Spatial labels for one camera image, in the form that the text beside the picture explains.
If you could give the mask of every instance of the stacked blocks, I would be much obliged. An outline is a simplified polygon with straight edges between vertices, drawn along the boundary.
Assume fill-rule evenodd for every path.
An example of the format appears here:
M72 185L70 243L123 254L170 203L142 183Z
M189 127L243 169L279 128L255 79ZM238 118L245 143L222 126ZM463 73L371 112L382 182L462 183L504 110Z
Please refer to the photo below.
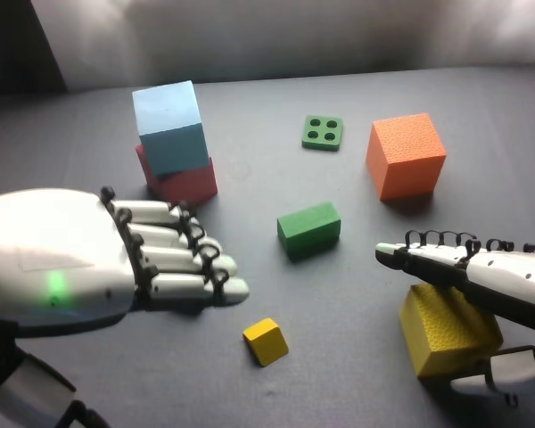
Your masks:
M341 146L342 120L308 116L303 130L303 147L336 152Z
M136 154L143 167L147 185L156 196L165 201L187 201L193 205L200 205L218 193L212 158L210 158L210 165L207 167L189 169L158 179L151 172L142 145L136 147Z
M161 199L199 204L218 192L190 81L133 93L147 184Z
M381 201L433 192L445 159L428 114L373 123L366 165Z
M418 377L456 374L503 343L496 318L472 306L454 287L413 285L400 323Z
M289 352L279 326L271 318L246 328L243 337L261 366L267 366Z
M330 202L277 219L277 236L291 259L301 259L333 246L341 218Z

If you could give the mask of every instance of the green glowing indicator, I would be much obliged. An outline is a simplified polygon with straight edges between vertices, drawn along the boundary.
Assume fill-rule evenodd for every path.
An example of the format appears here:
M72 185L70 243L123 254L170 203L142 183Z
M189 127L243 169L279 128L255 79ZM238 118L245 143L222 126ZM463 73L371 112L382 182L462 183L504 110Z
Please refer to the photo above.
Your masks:
M53 270L47 274L47 301L51 306L67 305L70 303L70 294L68 292L68 283L65 275Z

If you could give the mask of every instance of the gray table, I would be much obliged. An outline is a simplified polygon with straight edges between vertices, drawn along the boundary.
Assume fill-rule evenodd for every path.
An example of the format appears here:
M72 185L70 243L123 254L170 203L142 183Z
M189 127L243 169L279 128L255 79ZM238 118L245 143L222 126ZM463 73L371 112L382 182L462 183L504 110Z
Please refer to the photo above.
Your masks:
M517 411L419 383L398 312L415 278L374 257L409 228L535 243L535 69L461 69L196 87L219 195L202 223L235 256L251 297L198 317L134 314L106 330L22 341L115 428L535 427ZM38 186L144 198L131 89L0 99L0 193ZM448 151L434 197L383 204L365 167L371 123L429 112ZM344 119L337 153L300 146L307 114ZM332 201L342 238L290 263L276 218ZM264 317L290 353L255 367L242 330ZM506 345L535 333L500 322ZM10 424L0 416L0 428Z

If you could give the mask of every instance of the orange cube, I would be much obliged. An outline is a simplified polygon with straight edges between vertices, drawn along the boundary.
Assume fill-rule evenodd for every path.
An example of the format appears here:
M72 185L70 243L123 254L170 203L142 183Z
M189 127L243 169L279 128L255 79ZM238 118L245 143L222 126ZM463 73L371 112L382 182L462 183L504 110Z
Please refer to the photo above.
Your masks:
M428 114L373 122L366 165L381 201L433 192L444 160Z

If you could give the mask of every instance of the large yellow block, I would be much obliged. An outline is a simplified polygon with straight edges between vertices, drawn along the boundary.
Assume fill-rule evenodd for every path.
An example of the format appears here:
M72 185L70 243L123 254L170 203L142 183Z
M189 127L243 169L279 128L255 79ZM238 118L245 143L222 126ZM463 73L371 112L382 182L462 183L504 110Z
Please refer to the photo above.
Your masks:
M271 318L246 328L243 337L262 366L267 366L289 352L279 326Z
M400 323L418 377L451 375L503 343L496 318L469 304L454 287L413 285Z

